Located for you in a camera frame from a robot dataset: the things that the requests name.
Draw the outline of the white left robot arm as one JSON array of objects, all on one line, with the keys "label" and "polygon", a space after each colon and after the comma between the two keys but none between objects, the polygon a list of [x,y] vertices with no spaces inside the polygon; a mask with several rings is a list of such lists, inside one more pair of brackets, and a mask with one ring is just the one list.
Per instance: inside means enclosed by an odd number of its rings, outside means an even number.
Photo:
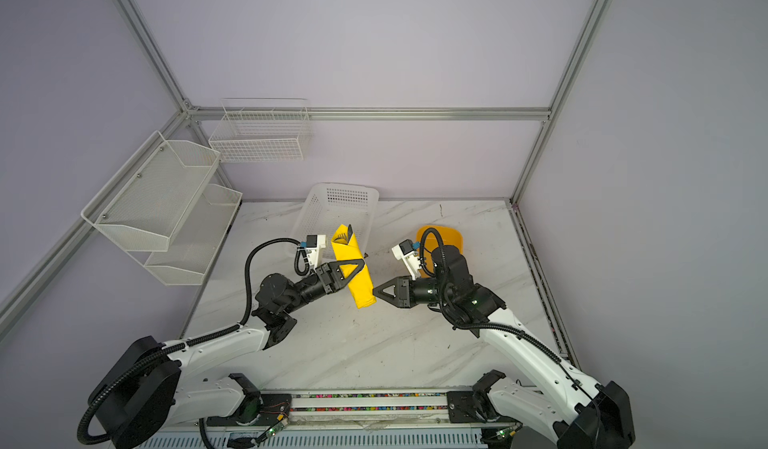
[{"label": "white left robot arm", "polygon": [[296,325],[293,312],[344,289],[365,271],[363,260],[352,259],[324,263],[298,282],[270,274],[247,289],[248,313],[262,321],[260,327],[239,322],[187,340],[137,340],[89,397],[78,441],[135,448],[168,425],[210,418],[246,425],[262,412],[278,416],[242,363],[282,342]]}]

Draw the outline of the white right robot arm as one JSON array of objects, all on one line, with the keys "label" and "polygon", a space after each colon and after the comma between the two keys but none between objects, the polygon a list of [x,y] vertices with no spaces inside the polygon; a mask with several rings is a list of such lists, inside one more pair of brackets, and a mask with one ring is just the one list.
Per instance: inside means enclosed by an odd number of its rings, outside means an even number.
[{"label": "white right robot arm", "polygon": [[559,448],[629,448],[636,440],[631,404],[615,382],[602,384],[555,353],[492,290],[474,281],[466,258],[452,245],[432,250],[424,268],[410,240],[393,247],[407,275],[374,288],[389,304],[432,306],[458,331],[469,332],[505,356],[532,383],[525,388],[500,370],[471,389],[470,415],[481,422],[513,419]]}]

